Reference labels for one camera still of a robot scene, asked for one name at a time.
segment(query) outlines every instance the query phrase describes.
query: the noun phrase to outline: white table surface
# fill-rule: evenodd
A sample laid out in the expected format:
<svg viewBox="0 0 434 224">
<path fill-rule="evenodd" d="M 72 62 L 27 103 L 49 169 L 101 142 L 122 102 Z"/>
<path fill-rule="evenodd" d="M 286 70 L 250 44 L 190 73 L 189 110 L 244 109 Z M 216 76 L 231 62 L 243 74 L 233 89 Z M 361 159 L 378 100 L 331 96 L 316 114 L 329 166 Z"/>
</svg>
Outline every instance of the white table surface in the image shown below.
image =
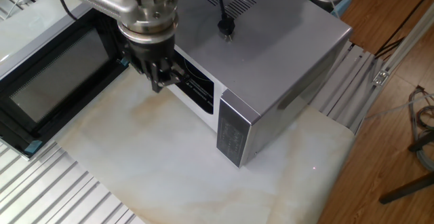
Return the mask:
<svg viewBox="0 0 434 224">
<path fill-rule="evenodd" d="M 354 134 L 313 108 L 240 169 L 168 89 L 128 69 L 56 141 L 145 223 L 316 223 Z"/>
</svg>

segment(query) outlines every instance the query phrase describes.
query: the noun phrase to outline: microwave door window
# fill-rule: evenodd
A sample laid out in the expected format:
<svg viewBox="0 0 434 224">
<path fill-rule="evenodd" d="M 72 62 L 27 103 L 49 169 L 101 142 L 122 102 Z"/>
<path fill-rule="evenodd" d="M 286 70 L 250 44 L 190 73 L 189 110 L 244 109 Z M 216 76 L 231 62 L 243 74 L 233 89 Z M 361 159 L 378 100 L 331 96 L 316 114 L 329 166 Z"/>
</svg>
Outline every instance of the microwave door window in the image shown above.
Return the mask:
<svg viewBox="0 0 434 224">
<path fill-rule="evenodd" d="M 98 32 L 92 29 L 10 98 L 33 121 L 39 122 L 108 59 Z"/>
</svg>

